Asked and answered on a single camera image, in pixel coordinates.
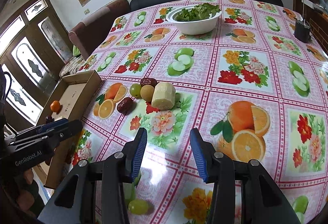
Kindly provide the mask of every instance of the cardboard box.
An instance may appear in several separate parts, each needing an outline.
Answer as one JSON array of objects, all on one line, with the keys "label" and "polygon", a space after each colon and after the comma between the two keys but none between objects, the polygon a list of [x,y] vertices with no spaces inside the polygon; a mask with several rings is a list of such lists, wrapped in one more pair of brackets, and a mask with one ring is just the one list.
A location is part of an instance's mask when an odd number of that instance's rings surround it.
[{"label": "cardboard box", "polygon": [[[80,72],[63,77],[53,90],[47,101],[37,125],[45,124],[46,116],[52,115],[56,120],[60,117],[69,121],[81,119],[94,93],[101,83],[101,78],[94,70]],[[50,105],[58,100],[62,105],[61,111],[56,114],[50,110]],[[45,187],[56,189],[60,183],[62,170],[68,150],[73,142],[78,141],[80,134],[64,140],[55,149],[55,155],[51,159],[50,166],[44,162],[34,167],[35,172]]]}]

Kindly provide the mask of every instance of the pink checkered tablecloth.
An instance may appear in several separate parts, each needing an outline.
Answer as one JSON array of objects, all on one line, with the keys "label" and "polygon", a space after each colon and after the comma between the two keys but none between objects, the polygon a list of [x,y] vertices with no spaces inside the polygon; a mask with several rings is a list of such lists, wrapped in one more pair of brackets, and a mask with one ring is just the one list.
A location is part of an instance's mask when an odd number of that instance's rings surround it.
[{"label": "pink checkered tablecloth", "polygon": [[[222,10],[207,34],[181,34],[165,19],[175,8],[204,2]],[[145,127],[148,144],[136,197],[153,209],[147,215],[129,213],[130,222],[205,223],[213,185],[199,178],[191,152],[189,131],[197,127],[205,141],[231,158],[258,159],[291,204],[300,196],[308,201],[304,223],[311,220],[328,197],[328,57],[314,38],[305,44],[294,37],[294,17],[301,18],[258,1],[182,0],[116,19],[106,40],[80,68],[98,71],[103,82],[93,100],[86,101],[85,130],[67,169],[80,159],[106,159]],[[180,48],[194,50],[194,64],[180,76],[169,76],[168,66]],[[158,111],[134,99],[137,106],[129,115],[114,110],[108,118],[98,116],[97,98],[109,86],[122,83],[129,90],[143,77],[174,85],[179,99],[173,109]],[[159,124],[158,119],[166,122]],[[215,132],[221,120],[229,121],[233,134]],[[96,201],[100,223],[99,195]],[[201,202],[203,207],[195,210]],[[237,184],[235,223],[240,223],[240,207]]]}]

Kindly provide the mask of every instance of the green leafy vegetable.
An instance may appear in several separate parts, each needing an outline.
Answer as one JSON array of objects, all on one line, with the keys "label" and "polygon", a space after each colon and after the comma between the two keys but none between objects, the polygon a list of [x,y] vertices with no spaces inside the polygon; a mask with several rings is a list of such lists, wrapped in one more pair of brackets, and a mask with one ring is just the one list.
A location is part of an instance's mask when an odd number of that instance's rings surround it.
[{"label": "green leafy vegetable", "polygon": [[219,5],[211,5],[204,3],[202,5],[196,5],[191,10],[182,9],[180,13],[177,14],[175,20],[178,22],[194,22],[197,20],[206,20],[210,17],[214,17],[217,12],[221,9]]}]

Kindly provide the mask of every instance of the sofa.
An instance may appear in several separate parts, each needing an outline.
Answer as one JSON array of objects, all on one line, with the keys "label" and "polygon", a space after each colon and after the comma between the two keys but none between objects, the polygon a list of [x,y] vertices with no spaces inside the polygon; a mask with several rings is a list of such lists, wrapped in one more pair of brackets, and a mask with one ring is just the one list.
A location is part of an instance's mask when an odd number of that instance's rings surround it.
[{"label": "sofa", "polygon": [[[176,0],[116,0],[101,7],[79,22],[68,34],[71,42],[80,50],[84,59],[105,40],[115,19],[131,11]],[[281,0],[258,0],[283,7]]]}]

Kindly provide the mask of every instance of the peeled yam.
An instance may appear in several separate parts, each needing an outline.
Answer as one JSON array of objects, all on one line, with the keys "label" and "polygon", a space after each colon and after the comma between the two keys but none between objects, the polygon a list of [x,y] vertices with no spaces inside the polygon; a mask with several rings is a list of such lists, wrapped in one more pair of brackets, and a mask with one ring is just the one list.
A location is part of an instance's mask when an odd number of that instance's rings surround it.
[{"label": "peeled yam", "polygon": [[160,110],[173,108],[175,103],[175,88],[171,83],[159,82],[153,94],[151,106]]}]

